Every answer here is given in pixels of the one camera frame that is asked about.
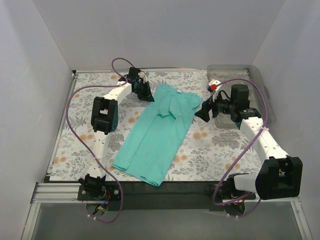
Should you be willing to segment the teal green t-shirt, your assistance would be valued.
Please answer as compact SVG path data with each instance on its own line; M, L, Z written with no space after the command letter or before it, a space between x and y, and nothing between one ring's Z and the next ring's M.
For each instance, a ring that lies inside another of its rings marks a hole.
M112 166L158 187L171 167L203 99L161 84L141 113Z

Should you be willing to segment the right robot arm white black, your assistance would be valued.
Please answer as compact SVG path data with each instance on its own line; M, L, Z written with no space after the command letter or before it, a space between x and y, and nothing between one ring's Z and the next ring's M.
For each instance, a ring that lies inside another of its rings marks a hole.
M250 140L262 165L256 175L234 173L223 177L222 189L232 199L257 194L262 200L294 198L300 194L303 163L290 156L275 141L264 125L262 115L250 106L249 88L234 84L228 95L222 83L213 80L208 84L212 95L202 103L195 116L205 122L219 114L229 115L236 127Z

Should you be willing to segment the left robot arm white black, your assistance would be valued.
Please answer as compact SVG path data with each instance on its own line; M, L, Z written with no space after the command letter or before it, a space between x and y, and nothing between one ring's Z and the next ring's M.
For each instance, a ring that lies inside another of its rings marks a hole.
M146 73L136 67L130 67L128 74L121 77L115 87L102 97L95 97L91 112L91 126L93 128L94 160L90 164L87 174L80 178L83 193L95 200L106 197L106 171L101 166L105 162L112 133L119 123L119 104L131 93L145 102L153 102L154 98L147 80Z

